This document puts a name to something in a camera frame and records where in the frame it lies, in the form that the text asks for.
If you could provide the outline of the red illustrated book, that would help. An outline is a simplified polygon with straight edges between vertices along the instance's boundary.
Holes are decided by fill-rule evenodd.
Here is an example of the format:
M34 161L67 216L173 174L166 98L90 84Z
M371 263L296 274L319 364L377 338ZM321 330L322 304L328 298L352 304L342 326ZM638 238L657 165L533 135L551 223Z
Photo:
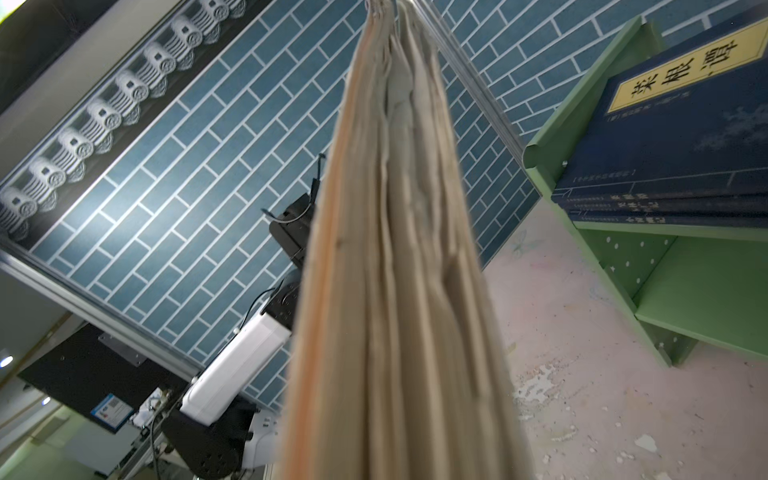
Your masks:
M434 44L371 1L303 269L281 479L530 479Z

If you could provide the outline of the blue book yellow label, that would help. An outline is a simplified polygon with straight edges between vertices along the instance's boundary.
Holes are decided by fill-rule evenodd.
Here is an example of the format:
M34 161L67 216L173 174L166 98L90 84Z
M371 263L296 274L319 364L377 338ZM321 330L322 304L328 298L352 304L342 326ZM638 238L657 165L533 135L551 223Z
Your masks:
M767 9L613 76L552 197L767 196Z
M552 197L566 211L622 213L682 213L766 215L767 196L723 196L697 198L640 198L599 195L584 198Z

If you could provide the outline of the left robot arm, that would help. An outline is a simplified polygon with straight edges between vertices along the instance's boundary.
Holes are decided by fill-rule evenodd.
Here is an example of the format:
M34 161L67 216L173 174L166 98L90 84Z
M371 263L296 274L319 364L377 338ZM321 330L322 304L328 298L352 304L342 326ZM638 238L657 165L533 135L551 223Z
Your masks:
M169 454L177 455L194 479L240 479L273 463L279 397L287 384L289 343L325 159L318 155L308 193L279 216L264 213L289 270L253 298L212 362L150 423L155 478L162 478Z

